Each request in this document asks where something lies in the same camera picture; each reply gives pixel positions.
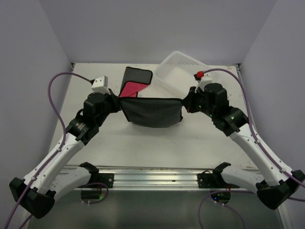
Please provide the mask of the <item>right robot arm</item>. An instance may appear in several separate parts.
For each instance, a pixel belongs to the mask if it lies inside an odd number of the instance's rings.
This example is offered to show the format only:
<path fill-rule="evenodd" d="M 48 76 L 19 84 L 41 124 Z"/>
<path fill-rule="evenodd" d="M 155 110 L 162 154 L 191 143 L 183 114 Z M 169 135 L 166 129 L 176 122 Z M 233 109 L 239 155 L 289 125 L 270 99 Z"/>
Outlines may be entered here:
<path fill-rule="evenodd" d="M 192 86 L 183 99 L 188 113 L 202 112 L 214 126 L 233 140 L 249 156 L 259 170 L 253 173 L 223 162 L 202 180 L 217 187 L 236 185 L 255 193 L 269 209 L 277 209 L 299 188 L 305 175 L 283 163 L 254 132 L 246 114 L 229 105 L 227 91 L 219 83 L 209 83 L 203 89 Z"/>

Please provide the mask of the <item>grey and yellow towel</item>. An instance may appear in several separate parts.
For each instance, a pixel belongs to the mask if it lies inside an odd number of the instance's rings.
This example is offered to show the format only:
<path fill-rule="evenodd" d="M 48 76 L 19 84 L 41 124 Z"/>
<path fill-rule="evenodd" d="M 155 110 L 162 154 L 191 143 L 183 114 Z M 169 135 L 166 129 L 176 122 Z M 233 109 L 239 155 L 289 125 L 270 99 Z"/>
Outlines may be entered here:
<path fill-rule="evenodd" d="M 128 122 L 149 128 L 168 128 L 182 121 L 182 99 L 135 98 L 120 99 Z"/>

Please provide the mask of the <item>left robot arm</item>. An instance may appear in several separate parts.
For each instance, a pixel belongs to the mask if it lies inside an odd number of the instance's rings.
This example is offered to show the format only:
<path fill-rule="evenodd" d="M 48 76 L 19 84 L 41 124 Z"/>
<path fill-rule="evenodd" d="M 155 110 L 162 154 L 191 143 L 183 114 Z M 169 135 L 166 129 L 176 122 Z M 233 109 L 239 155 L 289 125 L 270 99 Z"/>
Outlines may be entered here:
<path fill-rule="evenodd" d="M 89 94 L 57 146 L 24 178 L 15 177 L 10 182 L 14 200 L 40 219 L 50 212 L 57 200 L 73 189 L 84 185 L 96 186 L 99 181 L 98 170 L 87 162 L 82 163 L 66 178 L 59 181 L 55 178 L 69 160 L 98 134 L 107 116 L 118 111 L 119 98 L 112 90 L 105 94 Z"/>

